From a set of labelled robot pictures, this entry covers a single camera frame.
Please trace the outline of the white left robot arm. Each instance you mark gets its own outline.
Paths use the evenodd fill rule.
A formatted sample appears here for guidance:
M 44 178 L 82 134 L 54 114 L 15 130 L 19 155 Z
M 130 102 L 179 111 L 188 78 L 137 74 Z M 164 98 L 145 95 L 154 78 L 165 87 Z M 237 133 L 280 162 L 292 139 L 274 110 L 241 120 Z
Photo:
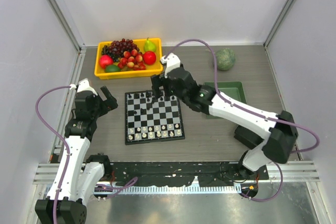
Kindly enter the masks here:
M 112 176 L 108 156 L 84 157 L 97 129 L 97 120 L 118 107 L 107 87 L 101 87 L 103 100 L 88 79 L 68 86 L 75 90 L 75 108 L 65 127 L 65 134 L 55 134 L 64 144 L 64 151 L 54 182 L 45 199 L 39 199 L 35 212 L 41 223 L 85 223 L 87 203 L 99 180 Z

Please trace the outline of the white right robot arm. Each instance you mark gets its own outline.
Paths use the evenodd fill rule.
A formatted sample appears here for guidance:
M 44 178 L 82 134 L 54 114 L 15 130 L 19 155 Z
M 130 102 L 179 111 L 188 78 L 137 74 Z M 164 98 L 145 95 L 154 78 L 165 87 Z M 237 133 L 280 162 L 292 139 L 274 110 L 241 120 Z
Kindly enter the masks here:
M 240 158 L 237 167 L 240 177 L 249 179 L 266 164 L 288 161 L 298 137 L 289 112 L 270 113 L 236 101 L 214 87 L 197 84 L 183 67 L 153 75 L 151 82 L 156 99 L 163 94 L 174 95 L 191 110 L 232 121 L 262 139 Z

